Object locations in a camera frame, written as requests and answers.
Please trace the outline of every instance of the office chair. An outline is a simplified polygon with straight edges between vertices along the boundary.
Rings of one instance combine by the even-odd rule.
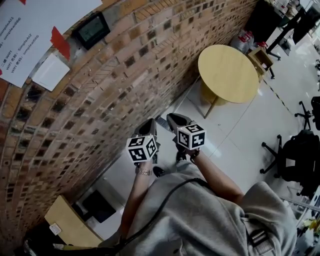
[[[266,148],[275,160],[260,173],[267,173],[272,167],[277,166],[275,178],[282,178],[287,182],[298,182],[303,187],[298,196],[313,197],[320,185],[320,141],[317,135],[310,130],[302,130],[298,135],[292,136],[282,147],[282,137],[278,135],[279,146],[276,153],[265,142]],[[294,160],[293,166],[287,166],[287,159]]]
[[[295,117],[303,117],[304,118],[304,126],[303,129],[305,130],[307,125],[309,127],[309,130],[311,130],[309,118],[314,117],[312,120],[315,123],[315,127],[318,131],[320,131],[320,96],[313,97],[311,99],[311,106],[312,106],[312,114],[310,111],[306,111],[305,105],[302,101],[299,102],[299,105],[302,105],[304,114],[301,113],[295,113]]]

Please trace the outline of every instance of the curved brick wall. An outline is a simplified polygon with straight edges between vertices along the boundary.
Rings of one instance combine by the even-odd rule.
[[[200,52],[227,44],[256,4],[103,2],[99,10],[107,8],[111,33],[78,57],[52,92],[30,79],[23,88],[0,80],[3,253],[43,220],[59,194],[72,201],[83,192],[117,158],[137,124],[191,85]]]

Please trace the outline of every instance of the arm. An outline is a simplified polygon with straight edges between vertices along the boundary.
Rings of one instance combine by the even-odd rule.
[[[152,170],[152,160],[140,163],[140,168]],[[150,177],[151,176],[143,174],[137,174],[135,176],[129,198],[124,207],[121,224],[119,227],[120,235],[123,239],[127,237],[136,212],[142,200],[145,198],[149,187]]]
[[[212,163],[202,151],[194,158],[194,163],[218,197],[239,205],[244,196],[241,189],[214,163]]]

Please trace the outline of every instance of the red paper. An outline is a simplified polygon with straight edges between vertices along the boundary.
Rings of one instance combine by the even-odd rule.
[[[70,59],[70,45],[64,39],[63,35],[54,26],[52,29],[51,43],[67,59]]]

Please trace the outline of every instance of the black and white cube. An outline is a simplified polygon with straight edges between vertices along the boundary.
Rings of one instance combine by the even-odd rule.
[[[189,150],[195,150],[205,145],[206,131],[197,123],[179,127],[177,142]]]
[[[128,138],[125,148],[133,163],[149,161],[157,152],[153,135]]]

